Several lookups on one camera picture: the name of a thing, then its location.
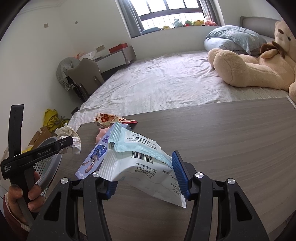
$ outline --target headboard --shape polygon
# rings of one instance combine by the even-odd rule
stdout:
[[[274,38],[275,24],[277,21],[278,20],[272,18],[241,16],[241,27]]]

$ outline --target person's hand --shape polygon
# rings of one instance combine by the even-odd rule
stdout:
[[[37,182],[40,179],[40,175],[34,172],[34,179]],[[28,198],[31,202],[28,203],[28,208],[31,212],[37,213],[44,204],[44,197],[40,196],[41,187],[35,184],[32,189],[28,192]],[[17,204],[17,200],[22,197],[22,189],[14,186],[10,186],[8,190],[8,205],[15,218],[17,218],[21,223],[27,224],[27,221],[22,214],[22,211]]]

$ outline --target gray wood tabletop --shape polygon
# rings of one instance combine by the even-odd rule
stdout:
[[[267,232],[296,209],[296,110],[286,98],[205,104],[127,116],[133,131],[155,140],[210,178],[234,178]],[[64,154],[48,193],[74,173],[95,146],[97,124],[83,124],[81,154]],[[153,198],[120,182],[104,210],[113,240],[183,240],[187,208]],[[216,218],[213,209],[213,222]]]

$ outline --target red box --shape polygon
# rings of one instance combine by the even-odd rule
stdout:
[[[109,49],[109,52],[113,53],[113,52],[116,52],[118,50],[121,50],[121,49],[124,49],[124,48],[127,48],[127,47],[128,47],[128,44],[119,44],[119,45]]]

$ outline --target crumpled tissue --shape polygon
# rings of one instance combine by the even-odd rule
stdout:
[[[69,146],[72,148],[72,153],[75,155],[79,155],[81,151],[81,139],[79,135],[76,133],[76,131],[73,130],[72,127],[65,124],[65,126],[61,128],[57,128],[55,130],[55,134],[57,134],[57,139],[61,140],[66,137],[72,137],[73,138],[73,145]],[[67,153],[67,149],[64,148],[61,153]]]

